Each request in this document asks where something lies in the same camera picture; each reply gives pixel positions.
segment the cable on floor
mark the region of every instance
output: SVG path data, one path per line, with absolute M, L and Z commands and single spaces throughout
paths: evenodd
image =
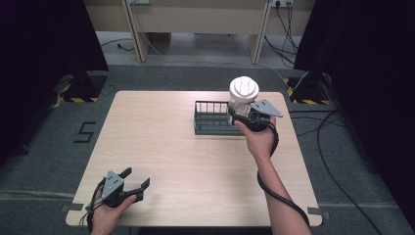
M 320 131 L 321 131 L 321 127 L 324 125 L 324 123 L 326 122 L 326 120 L 333 115 L 335 112 L 337 111 L 333 111 L 331 113 L 329 113 L 320 123 L 320 125 L 318 126 L 317 129 L 317 148 L 318 148 L 318 153 L 320 155 L 320 159 L 324 165 L 324 167 L 326 168 L 328 174 L 330 175 L 330 177 L 332 178 L 332 180 L 335 182 L 335 184 L 338 186 L 338 188 L 343 192 L 343 194 L 354 204 L 354 206 L 363 214 L 363 216 L 367 219 L 367 221 L 372 225 L 372 227 L 376 230 L 376 232 L 380 235 L 382 235 L 381 231 L 379 230 L 379 228 L 376 226 L 376 224 L 373 222 L 373 220 L 369 217 L 369 215 L 366 214 L 366 212 L 357 204 L 357 202 L 345 191 L 345 189 L 342 187 L 342 185 L 339 183 L 339 181 L 335 178 L 335 176 L 333 175 L 332 171 L 329 169 L 329 167 L 327 166 L 326 160 L 324 158 L 323 155 L 323 151 L 321 150 L 321 144 L 320 144 Z

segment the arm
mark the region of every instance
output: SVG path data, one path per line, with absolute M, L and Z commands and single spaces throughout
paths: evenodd
M 271 117 L 271 122 L 275 125 L 275 117 Z M 251 132 L 239 121 L 235 121 L 235 125 L 247 137 L 248 149 L 254 156 L 263 183 L 275 193 L 292 200 L 271 161 L 270 153 L 274 141 L 272 131 L 267 128 L 259 133 Z M 266 193 L 265 199 L 274 235 L 311 234 L 307 224 L 297 211 Z
M 101 198 L 103 187 L 98 190 L 96 199 Z M 93 227 L 91 235 L 110 235 L 116 228 L 121 214 L 134 203 L 136 195 L 132 195 L 116 208 L 110 208 L 103 204 L 97 206 L 92 217 Z

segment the black wire basket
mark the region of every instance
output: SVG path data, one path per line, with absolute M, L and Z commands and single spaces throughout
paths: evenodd
M 228 122 L 228 102 L 196 101 L 195 134 L 197 135 L 243 135 Z

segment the forearm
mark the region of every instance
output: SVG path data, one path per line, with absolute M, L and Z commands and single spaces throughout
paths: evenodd
M 255 161 L 259 175 L 266 187 L 292 201 L 270 158 L 255 158 Z M 265 198 L 274 235 L 311 234 L 307 224 L 297 211 L 267 193 L 265 193 Z

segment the wrist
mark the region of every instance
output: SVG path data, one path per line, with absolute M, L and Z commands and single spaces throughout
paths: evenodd
M 254 159 L 256 161 L 256 164 L 258 167 L 260 165 L 272 165 L 271 156 L 270 155 L 257 155 L 254 156 Z

